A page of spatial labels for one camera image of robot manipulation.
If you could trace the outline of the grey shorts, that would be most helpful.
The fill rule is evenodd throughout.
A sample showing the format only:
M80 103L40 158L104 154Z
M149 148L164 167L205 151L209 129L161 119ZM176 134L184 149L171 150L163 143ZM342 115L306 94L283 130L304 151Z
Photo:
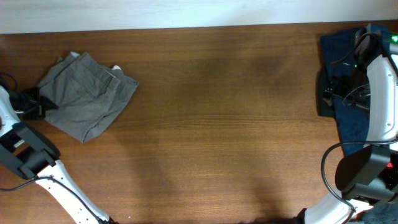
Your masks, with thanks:
M80 142L101 135L127 106L139 82L87 52L59 58L39 82L40 95L58 106L45 120Z

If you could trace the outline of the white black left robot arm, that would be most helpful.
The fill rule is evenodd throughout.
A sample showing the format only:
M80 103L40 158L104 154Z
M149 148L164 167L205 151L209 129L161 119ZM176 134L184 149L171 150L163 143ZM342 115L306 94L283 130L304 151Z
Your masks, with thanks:
M79 224L115 221L77 186L60 160L60 151L37 130L22 122L1 88L1 164L27 182L2 192L36 183L44 188Z

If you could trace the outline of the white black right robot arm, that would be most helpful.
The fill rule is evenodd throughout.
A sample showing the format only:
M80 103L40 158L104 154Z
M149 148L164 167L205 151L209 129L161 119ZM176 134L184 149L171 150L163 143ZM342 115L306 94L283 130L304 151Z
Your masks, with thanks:
M320 39L318 112L338 122L339 161L328 193L294 223L348 223L397 202L397 34L369 24Z

